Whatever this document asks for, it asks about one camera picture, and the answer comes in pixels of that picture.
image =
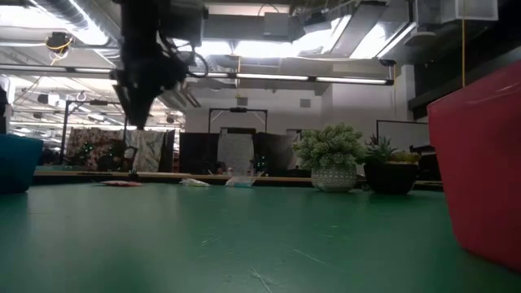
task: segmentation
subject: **blue container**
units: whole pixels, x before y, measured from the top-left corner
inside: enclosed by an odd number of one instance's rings
[[[29,189],[42,148],[39,139],[0,134],[0,194]]]

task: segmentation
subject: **red container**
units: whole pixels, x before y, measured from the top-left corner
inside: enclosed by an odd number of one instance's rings
[[[428,107],[453,232],[521,271],[521,61]]]

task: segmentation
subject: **dotted pot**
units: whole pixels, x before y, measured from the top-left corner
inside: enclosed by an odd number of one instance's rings
[[[347,192],[357,184],[357,166],[313,168],[311,182],[325,192]]]

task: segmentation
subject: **table surface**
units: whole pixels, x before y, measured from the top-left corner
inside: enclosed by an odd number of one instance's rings
[[[1,292],[521,292],[441,193],[146,184],[0,196]]]

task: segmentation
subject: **plastic bag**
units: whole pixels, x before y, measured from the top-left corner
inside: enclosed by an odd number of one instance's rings
[[[254,177],[235,176],[230,178],[225,185],[227,187],[250,188],[252,187],[253,183],[255,183]]]
[[[190,179],[190,178],[182,179],[180,183],[183,184],[184,186],[193,186],[193,187],[209,187],[209,186],[211,186],[211,185],[209,185],[206,182],[202,182],[202,181],[195,180],[195,179]]]

